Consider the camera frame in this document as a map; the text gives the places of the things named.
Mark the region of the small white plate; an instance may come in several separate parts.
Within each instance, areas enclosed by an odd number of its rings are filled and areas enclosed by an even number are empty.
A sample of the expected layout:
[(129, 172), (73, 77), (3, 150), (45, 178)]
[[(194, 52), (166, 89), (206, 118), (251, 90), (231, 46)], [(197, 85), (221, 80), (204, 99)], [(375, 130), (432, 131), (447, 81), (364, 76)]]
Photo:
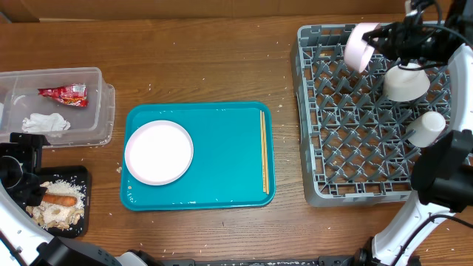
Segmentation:
[(366, 69), (375, 48), (362, 39), (363, 34), (380, 27), (379, 23), (360, 23), (354, 27), (344, 49), (344, 62), (348, 67), (358, 73), (362, 73)]

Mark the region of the white tissue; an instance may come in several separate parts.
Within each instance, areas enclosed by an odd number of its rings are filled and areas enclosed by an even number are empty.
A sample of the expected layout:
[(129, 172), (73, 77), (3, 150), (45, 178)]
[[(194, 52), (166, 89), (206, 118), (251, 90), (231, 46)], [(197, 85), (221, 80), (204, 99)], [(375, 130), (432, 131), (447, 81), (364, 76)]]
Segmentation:
[(42, 115), (32, 113), (22, 121), (21, 130), (27, 133), (66, 131), (70, 128), (70, 122), (60, 114)]

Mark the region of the light green bowl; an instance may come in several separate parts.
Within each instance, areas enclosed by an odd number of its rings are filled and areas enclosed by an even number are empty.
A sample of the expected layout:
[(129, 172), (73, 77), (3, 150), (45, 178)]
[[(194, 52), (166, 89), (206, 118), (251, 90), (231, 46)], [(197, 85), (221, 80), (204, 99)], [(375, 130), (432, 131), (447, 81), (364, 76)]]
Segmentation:
[(394, 66), (384, 76), (383, 95), (396, 102), (411, 101), (424, 95), (430, 80), (424, 70), (410, 71), (420, 65), (408, 63), (407, 70)]

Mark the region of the orange carrot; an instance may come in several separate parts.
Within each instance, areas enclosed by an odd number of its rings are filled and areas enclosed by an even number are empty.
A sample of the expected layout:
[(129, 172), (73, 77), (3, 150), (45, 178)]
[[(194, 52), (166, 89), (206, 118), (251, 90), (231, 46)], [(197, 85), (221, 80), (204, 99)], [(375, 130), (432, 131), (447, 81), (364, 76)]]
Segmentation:
[(42, 200), (50, 204), (61, 205), (64, 207), (75, 206), (78, 201), (77, 198), (73, 196), (56, 195), (56, 194), (45, 194)]

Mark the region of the peanut shells and rice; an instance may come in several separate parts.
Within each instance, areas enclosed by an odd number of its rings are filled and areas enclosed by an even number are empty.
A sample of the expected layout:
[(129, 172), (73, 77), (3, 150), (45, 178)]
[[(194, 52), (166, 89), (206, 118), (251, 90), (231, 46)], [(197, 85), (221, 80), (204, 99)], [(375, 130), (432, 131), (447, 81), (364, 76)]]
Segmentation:
[(38, 206), (27, 206), (26, 212), (43, 229), (71, 230), (72, 226), (77, 225), (85, 214), (85, 194), (82, 192), (84, 185), (73, 185), (64, 180), (56, 180), (43, 182), (41, 187), (46, 188), (46, 194), (76, 197), (77, 204), (72, 207), (64, 207), (42, 200)]

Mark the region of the red snack wrapper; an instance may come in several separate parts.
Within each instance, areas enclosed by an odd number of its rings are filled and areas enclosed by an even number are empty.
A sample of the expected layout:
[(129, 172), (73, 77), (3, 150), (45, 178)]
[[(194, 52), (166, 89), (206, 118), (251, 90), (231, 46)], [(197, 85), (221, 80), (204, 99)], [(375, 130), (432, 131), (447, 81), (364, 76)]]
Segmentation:
[(68, 106), (88, 106), (87, 87), (82, 83), (38, 89), (38, 94)]

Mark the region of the white plastic cup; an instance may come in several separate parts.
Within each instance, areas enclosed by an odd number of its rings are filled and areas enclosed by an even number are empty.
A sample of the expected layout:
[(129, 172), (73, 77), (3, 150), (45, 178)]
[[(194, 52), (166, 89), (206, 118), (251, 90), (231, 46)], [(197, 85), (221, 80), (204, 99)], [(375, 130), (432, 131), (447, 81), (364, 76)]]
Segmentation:
[(413, 132), (407, 140), (414, 146), (425, 148), (436, 141), (445, 126), (443, 115), (433, 111), (426, 112), (407, 126), (406, 133)]

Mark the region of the large pink plate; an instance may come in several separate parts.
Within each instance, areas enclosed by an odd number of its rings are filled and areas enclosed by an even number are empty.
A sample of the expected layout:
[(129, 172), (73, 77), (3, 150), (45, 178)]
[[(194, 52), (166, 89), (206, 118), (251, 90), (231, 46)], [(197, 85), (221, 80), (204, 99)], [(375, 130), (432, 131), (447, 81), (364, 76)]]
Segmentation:
[(167, 185), (180, 179), (193, 156), (190, 134), (169, 120), (156, 120), (139, 127), (124, 150), (129, 173), (146, 185)]

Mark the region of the wooden chopstick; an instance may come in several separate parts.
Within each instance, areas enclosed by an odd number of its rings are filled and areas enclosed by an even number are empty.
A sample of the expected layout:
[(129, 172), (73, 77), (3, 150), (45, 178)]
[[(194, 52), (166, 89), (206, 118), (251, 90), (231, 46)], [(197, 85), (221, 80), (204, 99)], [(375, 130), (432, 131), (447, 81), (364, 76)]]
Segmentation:
[(260, 137), (261, 137), (261, 149), (262, 149), (262, 179), (263, 179), (263, 191), (268, 194), (268, 174), (267, 174), (267, 155), (266, 155), (266, 140), (265, 140), (265, 114), (260, 110)]
[(268, 178), (268, 148), (266, 139), (265, 113), (260, 112), (261, 122), (261, 143), (262, 143), (262, 167), (263, 167), (263, 191), (269, 195), (269, 178)]

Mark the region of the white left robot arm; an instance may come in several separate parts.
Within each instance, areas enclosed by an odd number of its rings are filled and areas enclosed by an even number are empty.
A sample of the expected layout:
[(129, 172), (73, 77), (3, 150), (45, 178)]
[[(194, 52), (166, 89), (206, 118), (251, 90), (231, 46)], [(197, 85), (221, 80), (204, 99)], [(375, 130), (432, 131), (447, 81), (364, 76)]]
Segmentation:
[(141, 250), (115, 257), (86, 242), (53, 236), (26, 213), (46, 195), (39, 177), (42, 147), (49, 142), (41, 134), (12, 133), (1, 144), (1, 242), (20, 265), (154, 265), (162, 262)]

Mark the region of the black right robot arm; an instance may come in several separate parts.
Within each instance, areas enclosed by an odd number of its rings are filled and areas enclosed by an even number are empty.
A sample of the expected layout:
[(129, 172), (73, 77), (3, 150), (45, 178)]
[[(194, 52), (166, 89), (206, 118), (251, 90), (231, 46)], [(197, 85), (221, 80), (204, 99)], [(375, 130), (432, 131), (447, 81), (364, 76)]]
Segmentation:
[(402, 22), (350, 34), (346, 51), (356, 42), (364, 45), (355, 58), (344, 55), (345, 64), (363, 72), (374, 51), (398, 67), (418, 70), (446, 67), (449, 71), (451, 108), (446, 135), (426, 148), (412, 169), (412, 192), (391, 223), (370, 238), (344, 265), (419, 265), (412, 254), (443, 221), (472, 205), (472, 2), (453, 1), (446, 17), (425, 24), (423, 11), (437, 1), (406, 1)]

